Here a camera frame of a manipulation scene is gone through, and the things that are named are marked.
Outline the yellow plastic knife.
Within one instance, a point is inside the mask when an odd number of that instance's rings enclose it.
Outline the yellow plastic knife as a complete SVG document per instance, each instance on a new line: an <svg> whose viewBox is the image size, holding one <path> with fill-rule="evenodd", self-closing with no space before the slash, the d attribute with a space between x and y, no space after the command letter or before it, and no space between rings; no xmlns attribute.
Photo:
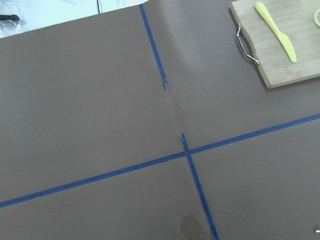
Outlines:
<svg viewBox="0 0 320 240"><path fill-rule="evenodd" d="M280 44L282 45L284 51L286 52L287 56L289 57L289 60L292 63L297 62L297 55L295 48L289 39L289 37L281 32L276 25L275 21L273 20L271 14L267 10L266 6L262 2L257 2L254 5L256 11L260 14L260 16L263 18L265 23L269 26L269 28L272 30L274 35L277 37L279 40Z"/></svg>

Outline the bamboo cutting board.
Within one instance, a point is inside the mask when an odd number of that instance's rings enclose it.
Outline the bamboo cutting board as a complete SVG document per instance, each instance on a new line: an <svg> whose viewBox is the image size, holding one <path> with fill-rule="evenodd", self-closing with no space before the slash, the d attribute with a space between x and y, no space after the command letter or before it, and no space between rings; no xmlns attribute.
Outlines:
<svg viewBox="0 0 320 240"><path fill-rule="evenodd" d="M267 88L319 77L318 0L236 0L230 9Z"/></svg>

